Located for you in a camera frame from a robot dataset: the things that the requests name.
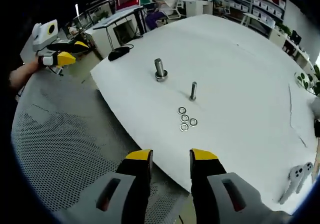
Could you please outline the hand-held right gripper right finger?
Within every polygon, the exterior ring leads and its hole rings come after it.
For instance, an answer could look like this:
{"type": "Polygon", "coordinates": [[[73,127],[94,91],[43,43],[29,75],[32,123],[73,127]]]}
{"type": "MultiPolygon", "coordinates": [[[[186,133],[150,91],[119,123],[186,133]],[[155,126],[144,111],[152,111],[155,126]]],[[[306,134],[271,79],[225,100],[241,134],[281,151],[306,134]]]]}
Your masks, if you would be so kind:
{"type": "Polygon", "coordinates": [[[257,189],[236,173],[228,173],[218,157],[192,148],[191,194],[198,224],[288,224],[291,216],[273,211],[257,189]]]}

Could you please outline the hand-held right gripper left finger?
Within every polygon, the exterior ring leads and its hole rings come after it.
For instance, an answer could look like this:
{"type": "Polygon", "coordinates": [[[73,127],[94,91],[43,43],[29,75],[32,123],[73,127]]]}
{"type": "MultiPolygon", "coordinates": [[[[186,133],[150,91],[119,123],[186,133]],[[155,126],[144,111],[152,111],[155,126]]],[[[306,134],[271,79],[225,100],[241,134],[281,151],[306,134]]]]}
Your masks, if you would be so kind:
{"type": "Polygon", "coordinates": [[[114,172],[86,187],[79,201],[56,213],[61,224],[143,224],[151,194],[153,151],[129,153],[114,172]]]}

